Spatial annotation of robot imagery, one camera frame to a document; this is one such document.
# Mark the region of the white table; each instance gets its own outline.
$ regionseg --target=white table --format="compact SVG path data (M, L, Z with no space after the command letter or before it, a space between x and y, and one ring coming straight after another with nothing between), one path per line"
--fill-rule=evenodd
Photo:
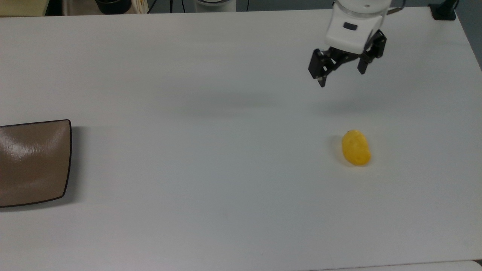
M67 195L0 210L0 270L295 271L482 258L482 72L390 15L321 89L329 10L0 19L0 124L69 118ZM340 157L350 129L373 158Z

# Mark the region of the yellow object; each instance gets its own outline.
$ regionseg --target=yellow object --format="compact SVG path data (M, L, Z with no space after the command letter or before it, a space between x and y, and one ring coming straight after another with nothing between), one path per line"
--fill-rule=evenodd
M358 130L348 131L341 140L343 156L354 165L364 165L372 157L366 137Z

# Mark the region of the black mount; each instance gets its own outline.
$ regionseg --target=black mount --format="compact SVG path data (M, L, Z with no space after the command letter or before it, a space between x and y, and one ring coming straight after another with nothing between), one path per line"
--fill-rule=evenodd
M455 15L454 4L457 0L446 0L442 4L429 4L432 17L437 21L454 21Z
M358 71L364 74L368 64L375 58L381 58L383 56L386 43L387 37L383 35L382 31L378 30L369 40L362 54L353 54L334 47L330 47L326 51L315 49L311 56L308 70L313 79L318 80L321 87L325 86L328 74L336 70L343 63L353 61L357 58L360 58Z

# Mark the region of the black container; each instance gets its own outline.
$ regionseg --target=black container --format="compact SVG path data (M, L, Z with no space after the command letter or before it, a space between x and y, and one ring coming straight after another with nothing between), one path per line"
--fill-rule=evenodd
M95 0L103 14L124 14L131 8L131 0Z

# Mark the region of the gray wall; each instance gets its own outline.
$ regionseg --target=gray wall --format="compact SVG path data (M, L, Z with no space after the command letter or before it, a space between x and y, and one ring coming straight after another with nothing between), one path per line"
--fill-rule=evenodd
M246 11L248 0L237 0L238 12ZM422 7L429 3L441 3L443 0L407 0L408 7ZM268 10L305 10L330 9L333 0L250 0L249 11ZM392 0L392 6L401 5L402 0ZM194 12L192 0L184 0L186 12ZM152 13L168 13L169 0L158 0ZM182 13L181 0L173 1L173 12ZM482 0L460 0L457 15L482 67Z

